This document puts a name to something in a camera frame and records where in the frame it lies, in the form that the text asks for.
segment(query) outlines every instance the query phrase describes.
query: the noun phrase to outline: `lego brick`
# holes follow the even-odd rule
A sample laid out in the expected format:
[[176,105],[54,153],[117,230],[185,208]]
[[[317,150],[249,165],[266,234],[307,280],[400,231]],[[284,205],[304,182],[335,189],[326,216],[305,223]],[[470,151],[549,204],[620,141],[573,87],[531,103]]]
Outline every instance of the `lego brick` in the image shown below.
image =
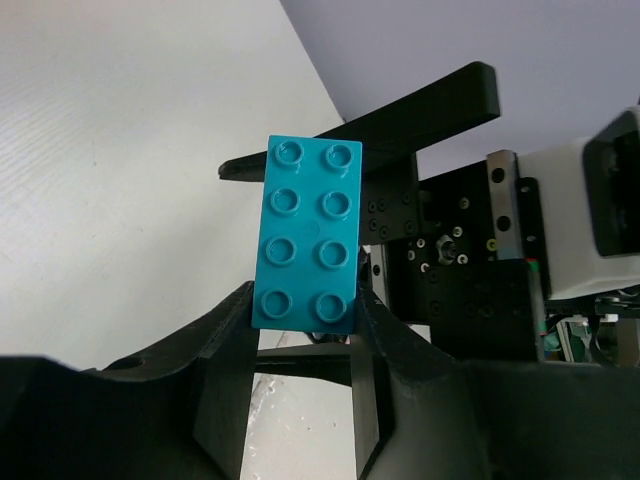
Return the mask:
[[352,333],[360,142],[269,138],[252,326]]

